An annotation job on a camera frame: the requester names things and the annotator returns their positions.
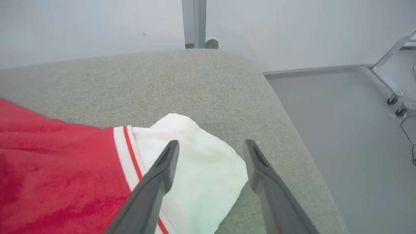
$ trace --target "white cloth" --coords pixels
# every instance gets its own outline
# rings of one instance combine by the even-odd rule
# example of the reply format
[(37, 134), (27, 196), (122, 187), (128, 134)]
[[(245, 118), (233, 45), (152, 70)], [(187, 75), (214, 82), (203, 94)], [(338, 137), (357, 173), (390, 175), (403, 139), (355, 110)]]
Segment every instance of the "white cloth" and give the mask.
[(168, 114), (132, 132), (146, 172), (171, 140), (179, 141), (175, 179), (161, 214), (176, 234), (213, 234), (247, 182), (241, 157), (183, 115)]

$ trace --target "gray cushion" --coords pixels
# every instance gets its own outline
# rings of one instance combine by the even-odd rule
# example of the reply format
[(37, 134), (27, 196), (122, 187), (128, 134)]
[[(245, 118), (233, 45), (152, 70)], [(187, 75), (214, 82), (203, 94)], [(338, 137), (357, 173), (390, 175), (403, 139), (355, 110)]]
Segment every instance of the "gray cushion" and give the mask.
[[(257, 142), (321, 234), (347, 233), (331, 194), (276, 94), (253, 64), (218, 50), (143, 52), (0, 70), (0, 95), (49, 118), (149, 127), (189, 116), (242, 155)], [(246, 185), (217, 233), (265, 233)]]

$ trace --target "red stripe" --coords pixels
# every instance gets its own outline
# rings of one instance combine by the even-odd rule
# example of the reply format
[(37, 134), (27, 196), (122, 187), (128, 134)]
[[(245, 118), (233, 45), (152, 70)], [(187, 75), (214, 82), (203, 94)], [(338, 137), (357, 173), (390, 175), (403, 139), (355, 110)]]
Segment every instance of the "red stripe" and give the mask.
[[(129, 133), (127, 132), (127, 126), (123, 127), (123, 131), (124, 131), (124, 138), (126, 139), (126, 143), (127, 143), (127, 148), (129, 149), (131, 161), (133, 162), (134, 169), (136, 170), (139, 180), (141, 180), (143, 176), (141, 175), (139, 165), (137, 164), (136, 157), (134, 156), (134, 151), (133, 151), (133, 147), (131, 146)], [(166, 230), (165, 225), (163, 225), (163, 222), (160, 218), (158, 218), (157, 224), (159, 225), (160, 230), (162, 230), (163, 234), (169, 234), (168, 230)]]
[(130, 153), (130, 158), (133, 162), (134, 169), (136, 170), (137, 176), (139, 177), (139, 180), (141, 180), (143, 178), (143, 176), (141, 175), (139, 165), (137, 164), (136, 157), (134, 156), (133, 147), (131, 147), (129, 134), (127, 132), (127, 126), (124, 126), (123, 130), (124, 130), (124, 137), (126, 138), (127, 148), (129, 149), (129, 153)]
[(162, 220), (158, 218), (157, 224), (159, 224), (160, 230), (162, 230), (163, 234), (169, 234), (168, 230), (166, 230), (165, 225), (163, 225)]

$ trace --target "red fabric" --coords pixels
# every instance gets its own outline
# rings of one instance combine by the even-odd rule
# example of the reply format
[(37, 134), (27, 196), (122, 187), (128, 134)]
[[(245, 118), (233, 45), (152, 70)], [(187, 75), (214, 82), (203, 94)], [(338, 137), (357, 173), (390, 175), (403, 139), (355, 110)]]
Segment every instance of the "red fabric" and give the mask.
[(159, 225), (160, 230), (162, 231), (163, 234), (169, 234), (168, 230), (165, 228), (165, 225), (163, 224), (160, 217), (157, 219), (157, 224)]
[(0, 99), (0, 233), (101, 233), (129, 194), (113, 128)]

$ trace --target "caster wheel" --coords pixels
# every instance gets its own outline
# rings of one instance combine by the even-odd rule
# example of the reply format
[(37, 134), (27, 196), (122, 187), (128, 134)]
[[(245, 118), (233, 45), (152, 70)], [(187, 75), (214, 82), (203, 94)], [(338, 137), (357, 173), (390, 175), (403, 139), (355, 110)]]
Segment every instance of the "caster wheel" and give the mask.
[(398, 101), (399, 101), (399, 99), (398, 99), (397, 97), (394, 97), (394, 98), (389, 98), (389, 99), (387, 100), (387, 103), (388, 103), (389, 105), (394, 105), (394, 104), (396, 104)]
[(397, 110), (396, 115), (397, 116), (404, 116), (404, 114), (406, 114), (406, 112), (407, 112), (406, 109)]

